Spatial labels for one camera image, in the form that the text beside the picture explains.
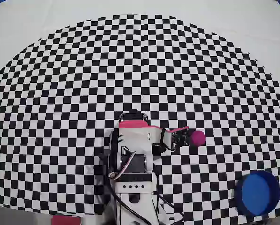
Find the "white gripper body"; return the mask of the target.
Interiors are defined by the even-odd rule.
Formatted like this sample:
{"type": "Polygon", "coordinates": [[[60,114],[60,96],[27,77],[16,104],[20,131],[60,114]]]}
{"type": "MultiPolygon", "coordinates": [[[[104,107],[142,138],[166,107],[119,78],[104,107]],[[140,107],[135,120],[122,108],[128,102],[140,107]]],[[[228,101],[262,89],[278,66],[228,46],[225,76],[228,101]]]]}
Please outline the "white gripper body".
{"type": "Polygon", "coordinates": [[[152,153],[152,144],[161,143],[162,129],[159,127],[121,127],[119,128],[119,146],[126,146],[138,154],[152,153]]]}

